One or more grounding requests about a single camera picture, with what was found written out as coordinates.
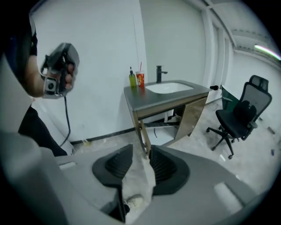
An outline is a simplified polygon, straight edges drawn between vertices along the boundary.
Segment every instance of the green soap dispenser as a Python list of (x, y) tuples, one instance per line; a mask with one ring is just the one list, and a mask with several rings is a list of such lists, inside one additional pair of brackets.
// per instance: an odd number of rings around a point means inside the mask
[(137, 86), (136, 76), (134, 75), (134, 73), (132, 71), (132, 67), (130, 67), (129, 80), (130, 80), (130, 86), (131, 87), (136, 87)]

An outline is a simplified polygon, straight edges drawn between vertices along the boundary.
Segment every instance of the sink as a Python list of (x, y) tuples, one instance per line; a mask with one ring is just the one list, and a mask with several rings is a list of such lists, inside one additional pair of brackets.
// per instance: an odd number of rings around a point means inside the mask
[(146, 89), (158, 93), (158, 94), (168, 94), (168, 93), (175, 93), (178, 91), (187, 91), (193, 89), (188, 85), (182, 83), (157, 83), (153, 85), (148, 85), (145, 87)]

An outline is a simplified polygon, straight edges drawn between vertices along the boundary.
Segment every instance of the black faucet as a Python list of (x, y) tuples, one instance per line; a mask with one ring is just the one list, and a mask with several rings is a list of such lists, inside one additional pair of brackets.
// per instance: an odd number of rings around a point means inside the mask
[(167, 74), (168, 72), (162, 71), (162, 66), (156, 66), (156, 82), (161, 83), (162, 81), (162, 73)]

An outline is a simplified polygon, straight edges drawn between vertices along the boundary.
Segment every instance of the red cup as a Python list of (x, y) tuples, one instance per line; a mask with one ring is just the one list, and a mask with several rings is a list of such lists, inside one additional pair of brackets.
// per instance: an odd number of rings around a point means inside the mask
[(137, 84), (139, 87), (144, 87), (144, 71), (136, 72), (137, 75)]

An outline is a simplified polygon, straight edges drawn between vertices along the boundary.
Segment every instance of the ceiling light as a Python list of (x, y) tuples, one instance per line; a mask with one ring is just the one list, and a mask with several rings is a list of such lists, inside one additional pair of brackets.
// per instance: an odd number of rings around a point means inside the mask
[(269, 49), (267, 49), (263, 46), (257, 45), (257, 44), (255, 44), (255, 48), (260, 51), (266, 52), (267, 54), (270, 54), (271, 56), (275, 57), (278, 60), (281, 60), (281, 57), (279, 55), (277, 55), (276, 53), (274, 53), (272, 50), (269, 50)]

